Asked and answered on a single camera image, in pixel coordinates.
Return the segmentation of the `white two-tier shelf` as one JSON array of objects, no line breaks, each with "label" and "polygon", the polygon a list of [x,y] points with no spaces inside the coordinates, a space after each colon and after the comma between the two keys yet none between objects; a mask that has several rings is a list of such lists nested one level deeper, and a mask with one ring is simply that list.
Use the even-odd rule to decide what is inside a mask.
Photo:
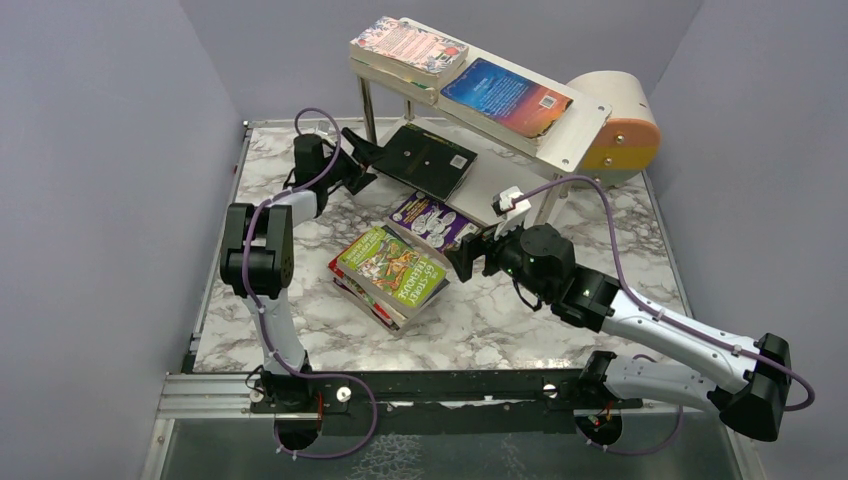
[{"label": "white two-tier shelf", "polygon": [[[573,99],[568,110],[549,130],[537,153],[530,155],[444,112],[439,105],[440,91],[444,86],[436,89],[439,97],[437,104],[433,106],[412,101],[401,95],[405,101],[404,115],[378,139],[380,144],[387,143],[403,125],[412,123],[478,153],[478,158],[471,166],[466,179],[447,201],[451,207],[478,222],[492,223],[496,218],[491,208],[484,203],[491,194],[511,186],[527,191],[577,171],[584,155],[611,114],[609,105],[420,22],[408,18],[400,20],[407,20],[413,25],[461,41],[470,47],[464,64],[448,78],[444,86],[475,59],[483,58]],[[357,78],[361,89],[367,136],[370,140],[376,140],[371,87],[379,84],[358,76]]]}]

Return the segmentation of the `dark green forest book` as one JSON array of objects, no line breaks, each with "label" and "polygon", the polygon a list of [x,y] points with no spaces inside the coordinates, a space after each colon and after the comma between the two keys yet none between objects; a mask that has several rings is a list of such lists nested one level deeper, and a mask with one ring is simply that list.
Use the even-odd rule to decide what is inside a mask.
[{"label": "dark green forest book", "polygon": [[446,203],[477,158],[477,152],[418,125],[407,123],[383,146],[383,156],[373,167]]}]

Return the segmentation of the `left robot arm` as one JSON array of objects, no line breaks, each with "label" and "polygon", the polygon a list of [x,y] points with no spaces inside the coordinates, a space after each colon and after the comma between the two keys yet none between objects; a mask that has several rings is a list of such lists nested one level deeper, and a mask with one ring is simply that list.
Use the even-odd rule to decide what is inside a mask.
[{"label": "left robot arm", "polygon": [[384,155],[382,147],[349,128],[341,138],[351,152],[316,133],[298,134],[283,191],[258,204],[232,203],[226,211],[219,276],[254,316],[264,359],[251,391],[260,409],[300,413],[322,406],[288,299],[293,230],[320,216],[337,188],[357,194],[373,182],[369,168]]}]

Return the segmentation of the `blue orange sunset book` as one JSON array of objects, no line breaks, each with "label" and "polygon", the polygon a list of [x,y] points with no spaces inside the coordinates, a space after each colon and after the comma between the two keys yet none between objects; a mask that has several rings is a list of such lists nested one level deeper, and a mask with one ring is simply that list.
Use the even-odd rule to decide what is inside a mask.
[{"label": "blue orange sunset book", "polygon": [[440,108],[530,155],[573,99],[483,58],[440,91]]}]

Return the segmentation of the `green 104-storey treehouse book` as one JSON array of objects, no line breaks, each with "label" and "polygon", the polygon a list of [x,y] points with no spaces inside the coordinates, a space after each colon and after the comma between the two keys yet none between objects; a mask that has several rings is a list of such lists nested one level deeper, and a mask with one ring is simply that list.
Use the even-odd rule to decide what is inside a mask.
[{"label": "green 104-storey treehouse book", "polygon": [[397,75],[373,68],[372,66],[353,58],[349,59],[349,64],[352,71],[362,79],[376,82],[377,84],[412,101],[429,106],[437,104],[439,95],[433,87],[421,86],[414,82],[404,80]]}]

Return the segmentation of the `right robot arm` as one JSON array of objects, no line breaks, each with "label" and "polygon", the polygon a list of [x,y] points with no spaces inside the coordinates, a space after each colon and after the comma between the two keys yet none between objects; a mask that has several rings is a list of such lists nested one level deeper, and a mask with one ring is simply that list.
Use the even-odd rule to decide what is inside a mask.
[{"label": "right robot arm", "polygon": [[504,273],[518,291],[535,296],[531,309],[549,306],[563,322],[640,343],[672,364],[640,362],[613,352],[592,353],[574,391],[598,401],[659,400],[717,414],[751,439],[778,438],[791,386],[787,342],[772,334],[758,340],[704,325],[630,295],[621,281],[575,260],[572,242],[552,226],[495,229],[465,236],[445,256],[458,278]]}]

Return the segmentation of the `purple cartoon book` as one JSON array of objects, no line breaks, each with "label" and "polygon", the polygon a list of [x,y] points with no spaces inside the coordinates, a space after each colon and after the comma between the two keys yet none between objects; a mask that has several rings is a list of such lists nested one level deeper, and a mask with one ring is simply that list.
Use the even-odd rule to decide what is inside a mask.
[{"label": "purple cartoon book", "polygon": [[449,267],[445,251],[480,226],[420,191],[415,191],[386,217],[388,226],[429,258]]}]

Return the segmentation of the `pink floral book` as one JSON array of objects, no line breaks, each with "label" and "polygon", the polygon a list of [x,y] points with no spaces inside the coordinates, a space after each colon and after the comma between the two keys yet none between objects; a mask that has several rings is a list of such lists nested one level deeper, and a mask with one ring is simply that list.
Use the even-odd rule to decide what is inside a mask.
[{"label": "pink floral book", "polygon": [[423,88],[441,89],[464,64],[470,47],[458,40],[382,16],[349,42],[350,58]]}]

